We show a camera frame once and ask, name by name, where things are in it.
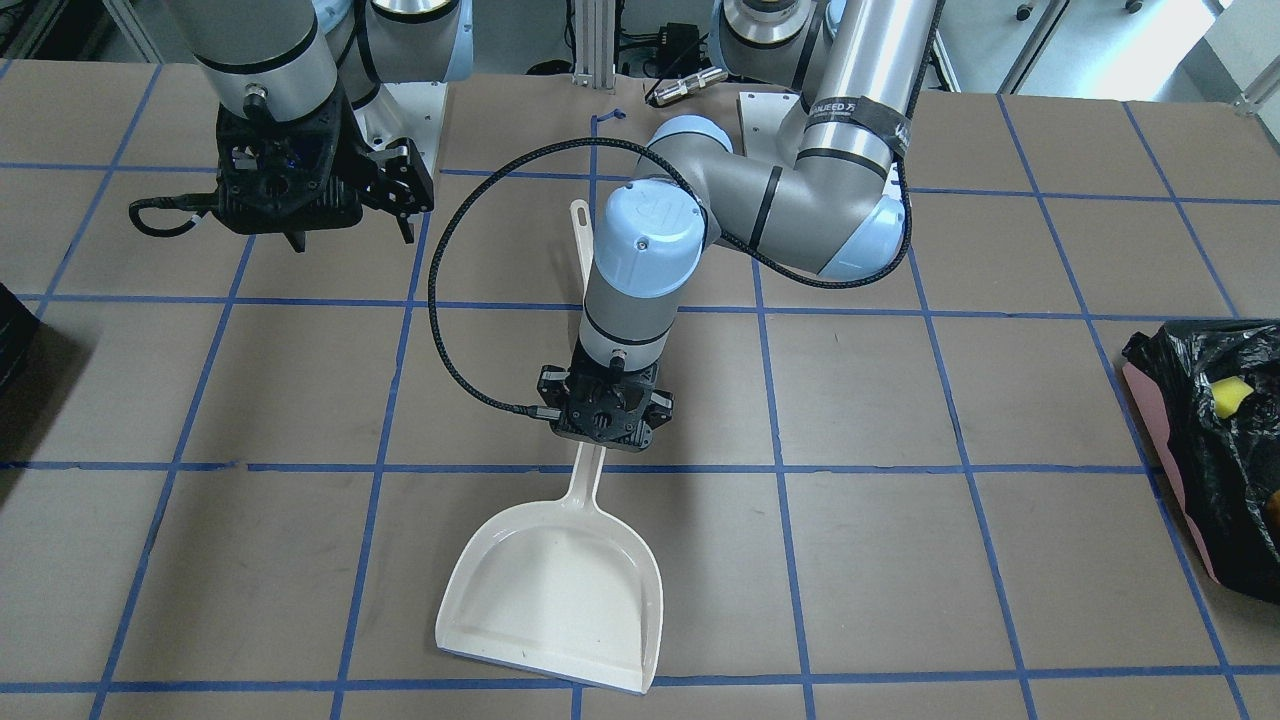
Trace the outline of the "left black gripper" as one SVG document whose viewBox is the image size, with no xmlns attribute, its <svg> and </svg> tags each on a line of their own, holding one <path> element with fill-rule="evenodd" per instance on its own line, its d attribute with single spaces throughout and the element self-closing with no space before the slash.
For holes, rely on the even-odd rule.
<svg viewBox="0 0 1280 720">
<path fill-rule="evenodd" d="M 653 364 L 618 378 L 590 363 L 570 369 L 545 365 L 538 379 L 541 401 L 558 413 L 548 424 L 559 437 L 637 454 L 675 414 L 673 396 L 657 388 Z"/>
</svg>

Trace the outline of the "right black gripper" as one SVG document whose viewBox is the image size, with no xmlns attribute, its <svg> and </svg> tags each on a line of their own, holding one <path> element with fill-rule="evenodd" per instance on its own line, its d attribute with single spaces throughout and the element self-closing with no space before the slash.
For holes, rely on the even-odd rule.
<svg viewBox="0 0 1280 720">
<path fill-rule="evenodd" d="M 343 95 L 296 120 L 276 120 L 248 95 L 238 117 L 220 108 L 215 124 L 218 188 L 212 214 L 241 234 L 280 233 L 303 252 L 306 233 L 358 224 L 364 209 L 396 218 L 412 243 L 410 218 L 435 206 L 433 179 L 416 143 L 402 137 L 375 150 L 364 141 Z"/>
</svg>

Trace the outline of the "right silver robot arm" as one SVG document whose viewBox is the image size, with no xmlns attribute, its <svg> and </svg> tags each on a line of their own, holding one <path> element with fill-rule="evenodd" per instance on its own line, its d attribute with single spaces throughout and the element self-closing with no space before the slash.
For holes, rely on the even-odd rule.
<svg viewBox="0 0 1280 720">
<path fill-rule="evenodd" d="M 215 186 L 141 199 L 134 228 L 177 237 L 211 217 L 238 234 L 412 220 L 435 206 L 431 172 L 392 85 L 448 83 L 474 68 L 470 1 L 169 1 L 218 96 Z"/>
</svg>

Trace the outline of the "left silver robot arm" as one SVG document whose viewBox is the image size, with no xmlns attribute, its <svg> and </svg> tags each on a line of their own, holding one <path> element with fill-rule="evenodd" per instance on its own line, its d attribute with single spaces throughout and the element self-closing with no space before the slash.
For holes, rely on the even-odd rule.
<svg viewBox="0 0 1280 720">
<path fill-rule="evenodd" d="M 573 356 L 538 391 L 567 439 L 637 452 L 673 414 L 660 355 L 686 283 L 722 243 L 792 281 L 877 282 L 908 247 L 890 190 L 910 143 L 938 1 L 719 1 L 709 47 L 737 76 L 797 99 L 774 158 L 735 151 L 700 115 L 666 120 L 605 201 L 584 265 Z"/>
</svg>

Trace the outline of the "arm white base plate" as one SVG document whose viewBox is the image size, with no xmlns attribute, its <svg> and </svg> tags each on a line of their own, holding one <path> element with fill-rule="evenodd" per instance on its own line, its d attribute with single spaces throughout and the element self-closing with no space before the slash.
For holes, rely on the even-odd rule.
<svg viewBox="0 0 1280 720">
<path fill-rule="evenodd" d="M 803 95 L 791 92 L 739 92 L 742 155 L 792 167 L 806 117 L 801 100 Z"/>
<path fill-rule="evenodd" d="M 381 85 L 369 102 L 355 109 L 364 140 L 381 151 L 393 141 L 411 138 L 435 177 L 449 88 L 444 82 Z"/>
</svg>

